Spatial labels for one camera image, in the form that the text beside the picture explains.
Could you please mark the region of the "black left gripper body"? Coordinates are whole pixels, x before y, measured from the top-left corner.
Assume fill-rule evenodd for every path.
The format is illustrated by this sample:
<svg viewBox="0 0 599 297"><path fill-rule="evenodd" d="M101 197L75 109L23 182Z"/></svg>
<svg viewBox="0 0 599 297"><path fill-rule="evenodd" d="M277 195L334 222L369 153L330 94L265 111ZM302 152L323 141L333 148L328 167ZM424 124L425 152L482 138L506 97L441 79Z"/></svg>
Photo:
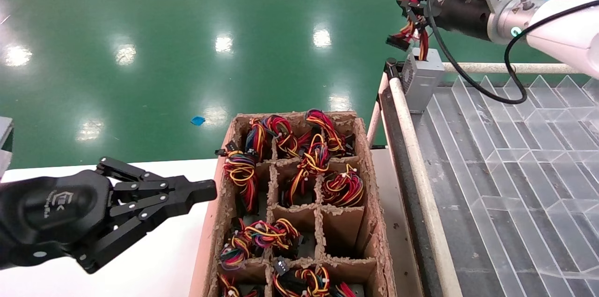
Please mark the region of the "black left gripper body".
<svg viewBox="0 0 599 297"><path fill-rule="evenodd" d="M107 229L110 180L91 170L1 184L1 268L78 253Z"/></svg>

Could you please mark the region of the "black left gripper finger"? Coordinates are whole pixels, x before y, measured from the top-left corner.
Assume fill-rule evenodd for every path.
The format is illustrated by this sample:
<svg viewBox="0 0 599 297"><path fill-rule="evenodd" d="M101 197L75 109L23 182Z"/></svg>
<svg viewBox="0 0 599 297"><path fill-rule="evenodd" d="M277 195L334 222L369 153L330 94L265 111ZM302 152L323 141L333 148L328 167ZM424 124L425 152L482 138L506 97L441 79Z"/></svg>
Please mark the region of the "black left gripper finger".
<svg viewBox="0 0 599 297"><path fill-rule="evenodd" d="M165 220L188 214L196 203L212 201L216 197L216 192L170 192L154 196L154 203L135 210L133 217L116 230L78 248L73 257L88 274L96 273Z"/></svg>
<svg viewBox="0 0 599 297"><path fill-rule="evenodd" d="M190 199L193 204L213 201L218 196L214 180L190 181L184 175L159 176L111 157L103 157L96 173L116 180L111 197L116 203L139 202L156 196Z"/></svg>

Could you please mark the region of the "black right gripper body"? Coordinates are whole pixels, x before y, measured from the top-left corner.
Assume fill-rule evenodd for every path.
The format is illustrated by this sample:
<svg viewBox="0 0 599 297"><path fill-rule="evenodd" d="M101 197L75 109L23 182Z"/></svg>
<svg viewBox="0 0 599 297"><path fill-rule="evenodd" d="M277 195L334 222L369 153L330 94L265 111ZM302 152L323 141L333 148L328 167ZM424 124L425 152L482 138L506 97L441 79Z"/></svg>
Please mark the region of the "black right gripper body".
<svg viewBox="0 0 599 297"><path fill-rule="evenodd" d="M489 42L492 14L485 0L430 0L436 26L443 30Z"/></svg>

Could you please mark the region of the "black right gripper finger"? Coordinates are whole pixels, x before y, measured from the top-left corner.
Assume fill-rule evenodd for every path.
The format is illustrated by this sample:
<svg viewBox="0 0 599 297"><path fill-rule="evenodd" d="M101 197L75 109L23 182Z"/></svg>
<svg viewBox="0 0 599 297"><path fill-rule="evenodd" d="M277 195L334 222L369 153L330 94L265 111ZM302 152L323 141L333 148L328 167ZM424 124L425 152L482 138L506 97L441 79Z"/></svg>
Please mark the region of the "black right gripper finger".
<svg viewBox="0 0 599 297"><path fill-rule="evenodd" d="M410 31L425 31L426 27L429 25L427 18L423 15L417 15L413 11L407 11L407 26Z"/></svg>
<svg viewBox="0 0 599 297"><path fill-rule="evenodd" d="M421 0L396 0L404 12L425 12L426 1Z"/></svg>

